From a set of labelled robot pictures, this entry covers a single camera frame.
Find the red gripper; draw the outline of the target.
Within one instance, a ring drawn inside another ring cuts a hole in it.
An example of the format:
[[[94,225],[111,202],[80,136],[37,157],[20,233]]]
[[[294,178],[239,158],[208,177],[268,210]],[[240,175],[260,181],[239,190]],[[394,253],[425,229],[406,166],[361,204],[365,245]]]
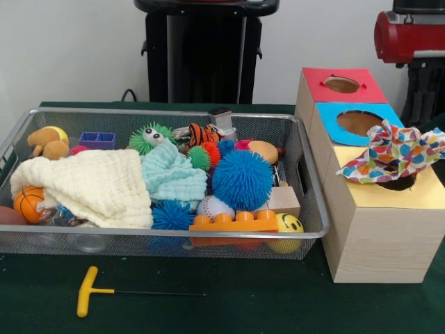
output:
[[[374,27],[377,57],[384,63],[411,63],[420,58],[444,57],[444,13],[398,14],[382,11]],[[410,115],[419,120],[422,107],[421,69],[409,67]],[[435,106],[437,71],[425,67],[423,119],[431,119]]]

